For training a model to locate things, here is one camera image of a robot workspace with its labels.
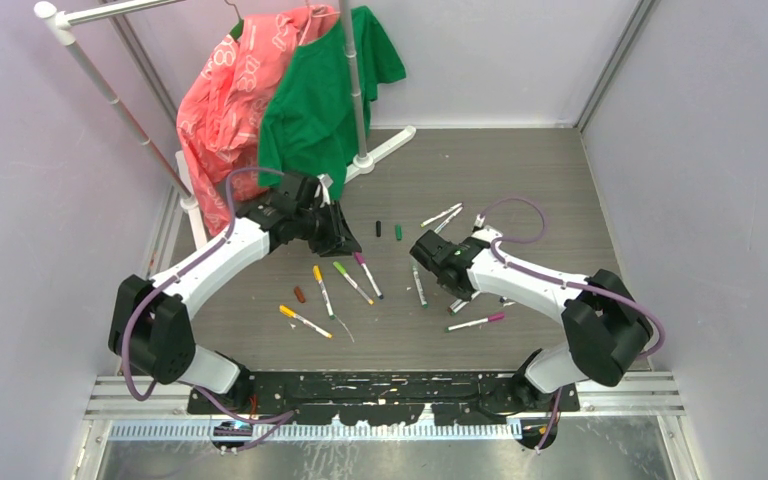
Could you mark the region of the grey clear cap marker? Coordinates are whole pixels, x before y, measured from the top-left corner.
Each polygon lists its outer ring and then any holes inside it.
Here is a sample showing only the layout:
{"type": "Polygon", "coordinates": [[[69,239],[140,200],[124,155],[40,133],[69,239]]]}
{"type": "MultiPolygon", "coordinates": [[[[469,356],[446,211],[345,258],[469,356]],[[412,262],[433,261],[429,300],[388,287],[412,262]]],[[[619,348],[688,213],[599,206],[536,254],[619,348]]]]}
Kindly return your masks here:
{"type": "Polygon", "coordinates": [[[416,292],[417,292],[420,305],[422,308],[427,308],[428,301],[424,292],[424,287],[421,281],[418,265],[415,263],[412,263],[411,271],[412,271],[413,280],[415,282],[416,292]]]}

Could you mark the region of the black cap marker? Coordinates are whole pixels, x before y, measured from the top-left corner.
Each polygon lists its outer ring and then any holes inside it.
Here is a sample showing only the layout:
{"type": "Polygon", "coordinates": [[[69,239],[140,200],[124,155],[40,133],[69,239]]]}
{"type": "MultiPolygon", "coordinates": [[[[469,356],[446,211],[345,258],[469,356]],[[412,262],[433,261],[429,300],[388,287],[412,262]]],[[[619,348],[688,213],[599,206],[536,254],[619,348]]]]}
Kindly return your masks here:
{"type": "Polygon", "coordinates": [[[443,217],[446,217],[447,215],[450,215],[451,213],[453,213],[454,211],[456,211],[458,208],[460,208],[462,206],[463,206],[463,202],[455,203],[454,205],[452,205],[452,206],[448,207],[447,209],[443,210],[442,212],[440,212],[440,213],[438,213],[438,214],[436,214],[436,215],[434,215],[434,216],[432,216],[432,217],[422,221],[420,223],[420,228],[425,228],[428,225],[430,225],[431,223],[433,223],[433,222],[435,222],[435,221],[437,221],[437,220],[439,220],[439,219],[441,219],[443,217]]]}

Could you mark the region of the magenta cap marker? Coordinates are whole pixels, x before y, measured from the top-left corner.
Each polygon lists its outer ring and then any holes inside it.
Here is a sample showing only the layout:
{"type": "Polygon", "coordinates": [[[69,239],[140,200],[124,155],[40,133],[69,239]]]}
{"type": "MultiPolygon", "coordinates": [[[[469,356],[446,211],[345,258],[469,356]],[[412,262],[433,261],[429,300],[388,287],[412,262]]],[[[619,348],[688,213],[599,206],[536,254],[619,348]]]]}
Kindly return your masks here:
{"type": "Polygon", "coordinates": [[[494,323],[494,322],[503,320],[505,317],[506,317],[506,315],[503,312],[498,312],[498,313],[495,313],[495,314],[492,314],[492,315],[489,315],[489,316],[486,316],[486,317],[483,317],[483,318],[480,318],[480,319],[471,320],[471,321],[467,321],[467,322],[463,322],[463,323],[447,326],[444,329],[444,331],[446,333],[451,333],[451,332],[455,332],[455,331],[463,330],[463,329],[467,329],[467,328],[479,327],[479,326],[482,326],[482,325],[485,325],[485,324],[494,323]]]}

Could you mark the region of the brown pen cap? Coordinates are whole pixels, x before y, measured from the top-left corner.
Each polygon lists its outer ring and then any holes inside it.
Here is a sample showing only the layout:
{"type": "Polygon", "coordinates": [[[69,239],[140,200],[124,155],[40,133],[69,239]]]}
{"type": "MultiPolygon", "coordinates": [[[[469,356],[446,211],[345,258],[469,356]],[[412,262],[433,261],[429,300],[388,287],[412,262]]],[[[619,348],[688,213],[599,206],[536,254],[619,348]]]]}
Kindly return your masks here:
{"type": "Polygon", "coordinates": [[[294,295],[295,295],[295,297],[296,297],[296,299],[298,300],[299,303],[304,304],[306,302],[306,297],[304,295],[304,292],[303,292],[303,290],[299,286],[296,286],[293,289],[293,292],[294,292],[294,295]]]}

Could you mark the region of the purple cap marker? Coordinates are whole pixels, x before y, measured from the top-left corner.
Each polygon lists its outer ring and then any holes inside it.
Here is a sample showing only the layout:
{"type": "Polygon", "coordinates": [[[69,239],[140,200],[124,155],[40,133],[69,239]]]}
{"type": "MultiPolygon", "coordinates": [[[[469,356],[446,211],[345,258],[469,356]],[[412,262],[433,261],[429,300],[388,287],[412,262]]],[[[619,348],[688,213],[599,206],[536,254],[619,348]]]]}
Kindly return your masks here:
{"type": "Polygon", "coordinates": [[[371,272],[371,270],[370,270],[370,268],[369,268],[365,258],[363,257],[363,255],[361,253],[359,253],[359,252],[355,252],[353,254],[353,256],[354,256],[356,262],[358,263],[358,265],[363,270],[366,278],[368,279],[371,287],[373,288],[373,290],[375,292],[376,297],[378,299],[383,299],[384,298],[383,292],[380,289],[378,283],[376,282],[376,280],[375,280],[375,278],[374,278],[374,276],[373,276],[373,274],[372,274],[372,272],[371,272]]]}

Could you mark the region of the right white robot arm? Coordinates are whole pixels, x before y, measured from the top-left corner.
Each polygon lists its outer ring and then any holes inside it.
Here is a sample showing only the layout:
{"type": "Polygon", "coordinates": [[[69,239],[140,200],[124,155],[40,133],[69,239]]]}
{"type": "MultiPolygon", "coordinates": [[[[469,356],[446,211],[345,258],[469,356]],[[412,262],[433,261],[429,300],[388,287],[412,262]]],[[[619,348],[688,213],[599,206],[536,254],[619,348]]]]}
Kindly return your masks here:
{"type": "Polygon", "coordinates": [[[563,342],[533,353],[520,367],[514,387],[522,407],[540,410],[556,390],[580,381],[613,387],[635,361],[663,345],[663,325],[633,299],[618,275],[604,269],[587,276],[541,267],[504,252],[507,240],[491,227],[476,229],[459,243],[429,231],[409,253],[459,299],[497,295],[562,327],[563,342]]]}

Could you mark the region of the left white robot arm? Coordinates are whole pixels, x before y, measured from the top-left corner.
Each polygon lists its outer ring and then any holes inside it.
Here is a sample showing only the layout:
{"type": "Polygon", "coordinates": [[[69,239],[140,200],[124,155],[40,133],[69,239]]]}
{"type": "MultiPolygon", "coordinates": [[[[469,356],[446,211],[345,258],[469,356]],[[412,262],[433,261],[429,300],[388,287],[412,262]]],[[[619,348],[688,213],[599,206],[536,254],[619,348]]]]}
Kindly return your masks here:
{"type": "Polygon", "coordinates": [[[237,274],[296,240],[319,257],[362,250],[324,178],[290,171],[280,174],[276,186],[231,208],[229,224],[183,261],[149,279],[123,280],[108,347],[121,359],[129,393],[145,401],[158,384],[182,383],[211,392],[229,413],[245,409],[252,397],[248,370],[199,346],[192,321],[237,274]]]}

